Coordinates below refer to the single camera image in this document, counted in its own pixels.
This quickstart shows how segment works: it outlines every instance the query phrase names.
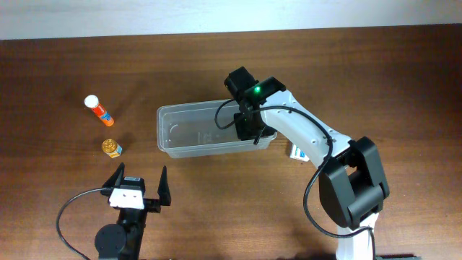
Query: clear plastic container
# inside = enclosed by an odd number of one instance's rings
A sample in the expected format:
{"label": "clear plastic container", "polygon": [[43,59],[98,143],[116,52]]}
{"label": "clear plastic container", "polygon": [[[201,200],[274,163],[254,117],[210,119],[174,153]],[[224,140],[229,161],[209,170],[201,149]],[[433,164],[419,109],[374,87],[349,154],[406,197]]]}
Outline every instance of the clear plastic container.
{"label": "clear plastic container", "polygon": [[[214,122],[215,112],[226,100],[166,105],[157,110],[157,146],[171,158],[220,155],[230,152],[245,152],[266,149],[273,136],[240,141],[236,128],[220,130]],[[221,125],[233,120],[239,105],[231,102],[221,109],[218,122]]]}

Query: wooden table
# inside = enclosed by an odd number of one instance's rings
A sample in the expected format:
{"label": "wooden table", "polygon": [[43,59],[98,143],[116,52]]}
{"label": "wooden table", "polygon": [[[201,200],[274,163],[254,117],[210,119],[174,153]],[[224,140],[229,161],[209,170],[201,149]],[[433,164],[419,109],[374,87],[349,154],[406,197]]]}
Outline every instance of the wooden table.
{"label": "wooden table", "polygon": [[[55,218],[120,162],[156,196],[168,167],[171,207],[148,216],[142,259],[291,259],[332,254],[337,241],[306,219],[315,168],[287,156],[281,134],[258,152],[171,159],[157,148],[163,105],[229,98],[239,66],[275,76],[329,126],[379,148],[391,195],[377,252],[462,255],[462,27],[375,27],[199,35],[0,41],[0,258],[78,259]],[[115,119],[85,108],[95,94]],[[100,145],[124,148],[110,159]],[[329,230],[318,186],[314,218]],[[96,232],[117,220],[92,194],[63,215],[64,235],[91,259]]]}

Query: robotic arm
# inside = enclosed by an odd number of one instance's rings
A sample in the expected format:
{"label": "robotic arm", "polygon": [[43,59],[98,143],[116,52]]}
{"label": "robotic arm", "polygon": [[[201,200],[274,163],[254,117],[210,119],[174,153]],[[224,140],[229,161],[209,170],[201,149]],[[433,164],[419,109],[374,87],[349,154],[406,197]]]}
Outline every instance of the robotic arm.
{"label": "robotic arm", "polygon": [[109,205],[120,213],[116,224],[104,226],[95,237],[99,260],[138,260],[147,214],[160,213],[160,207],[170,206],[172,201],[165,166],[157,189],[159,199],[143,198],[144,180],[123,177],[124,169],[121,163],[101,191],[109,197]]}
{"label": "robotic arm", "polygon": [[[328,137],[320,127],[325,129],[333,147],[332,155],[319,175],[321,204],[338,225],[340,236],[352,234],[360,227],[374,227],[383,208],[383,200],[390,191],[377,147],[370,139],[362,137],[354,141],[327,126],[302,107],[292,93],[273,77],[258,82],[241,67],[230,73],[225,86],[240,106],[235,124],[237,135],[242,140],[255,138],[257,142],[260,137],[269,136],[277,130],[319,168],[329,150]],[[357,169],[348,175],[348,167]],[[371,239],[367,232],[341,239],[337,259],[371,259]]]}

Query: white robotic arm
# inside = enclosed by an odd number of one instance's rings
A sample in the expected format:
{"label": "white robotic arm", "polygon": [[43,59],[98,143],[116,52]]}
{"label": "white robotic arm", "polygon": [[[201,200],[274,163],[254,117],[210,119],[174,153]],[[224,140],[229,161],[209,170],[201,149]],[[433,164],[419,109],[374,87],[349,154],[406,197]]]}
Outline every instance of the white robotic arm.
{"label": "white robotic arm", "polygon": [[[332,156],[340,155],[349,148],[351,138],[333,130],[324,122],[316,118],[312,113],[302,107],[289,90],[278,91],[266,99],[261,108],[267,108],[275,105],[286,105],[303,111],[314,118],[324,129],[332,136],[334,149]],[[328,152],[326,137],[323,132],[312,122],[298,113],[290,113],[289,110],[263,110],[261,118],[266,125],[276,129],[285,135],[292,143],[297,145],[313,162],[315,167],[319,167]],[[378,213],[374,213],[361,221],[360,227],[374,228]],[[355,230],[348,227],[337,226],[339,235],[348,235]],[[368,232],[360,233],[352,238],[339,240],[339,246],[336,251],[338,260],[370,260],[372,258],[372,241]]]}
{"label": "white robotic arm", "polygon": [[[302,107],[273,77],[258,82],[241,67],[230,73],[225,86],[239,104],[240,113],[235,114],[235,123],[240,139],[255,138],[257,142],[260,137],[277,130],[318,168],[305,192],[305,213],[321,232],[341,238],[337,259],[371,259],[374,254],[372,229],[383,208],[383,200],[390,193],[374,143],[367,137],[354,141],[333,130]],[[348,174],[348,167],[356,170]],[[308,193],[317,177],[321,204],[338,225],[338,234],[321,228],[308,211]]]}
{"label": "white robotic arm", "polygon": [[[333,130],[324,122],[316,118],[310,111],[302,107],[289,90],[278,91],[266,98],[261,108],[275,105],[285,105],[303,111],[314,118],[332,136],[334,149],[332,156],[337,156],[349,147],[351,138]],[[292,143],[297,145],[313,162],[316,168],[321,165],[327,155],[328,145],[323,132],[312,122],[298,113],[290,113],[289,110],[263,110],[261,118],[266,125],[276,129],[285,135]]]}

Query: orange label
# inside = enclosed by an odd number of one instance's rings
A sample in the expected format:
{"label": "orange label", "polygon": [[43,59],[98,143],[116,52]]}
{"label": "orange label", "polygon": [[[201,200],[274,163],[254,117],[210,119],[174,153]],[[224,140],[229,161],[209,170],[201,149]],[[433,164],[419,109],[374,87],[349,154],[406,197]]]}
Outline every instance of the orange label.
{"label": "orange label", "polygon": [[92,110],[93,113],[95,113],[95,115],[98,116],[106,126],[112,126],[114,124],[114,119],[109,115],[109,113],[101,104],[98,104],[98,106],[96,108],[92,108]]}

